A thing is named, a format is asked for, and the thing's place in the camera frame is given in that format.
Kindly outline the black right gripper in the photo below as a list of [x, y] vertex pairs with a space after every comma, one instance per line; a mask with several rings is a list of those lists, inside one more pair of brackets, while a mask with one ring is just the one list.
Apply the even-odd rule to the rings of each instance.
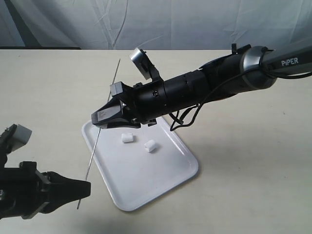
[[140, 83], [134, 87], [120, 81], [110, 85], [110, 91], [110, 101], [91, 114], [92, 124], [101, 129], [139, 129], [141, 124], [154, 125], [156, 118], [168, 114], [163, 81]]

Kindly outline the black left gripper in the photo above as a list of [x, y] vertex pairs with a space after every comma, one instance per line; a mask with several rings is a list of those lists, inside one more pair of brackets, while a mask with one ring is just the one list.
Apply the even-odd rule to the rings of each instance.
[[89, 197], [91, 183], [55, 172], [40, 173], [37, 163], [23, 161], [16, 168], [0, 171], [0, 217], [31, 219], [61, 206]]

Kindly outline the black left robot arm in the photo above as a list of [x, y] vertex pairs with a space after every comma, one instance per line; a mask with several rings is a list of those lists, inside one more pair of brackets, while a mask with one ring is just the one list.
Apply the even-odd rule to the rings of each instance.
[[56, 172], [41, 173], [37, 163], [23, 161], [0, 171], [0, 217], [31, 219], [91, 195], [91, 183]]

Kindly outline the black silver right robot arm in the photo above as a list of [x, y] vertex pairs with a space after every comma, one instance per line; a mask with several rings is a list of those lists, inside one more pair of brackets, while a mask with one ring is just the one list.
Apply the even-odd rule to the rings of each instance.
[[131, 61], [148, 83], [112, 84], [111, 100], [91, 115], [93, 125], [102, 129], [140, 128], [156, 125], [158, 117], [169, 115], [171, 131], [186, 127], [188, 113], [197, 115], [205, 103], [270, 88], [278, 78], [311, 76], [312, 46], [299, 42], [271, 50], [233, 44], [229, 55], [168, 80], [161, 78], [144, 50], [135, 49]]

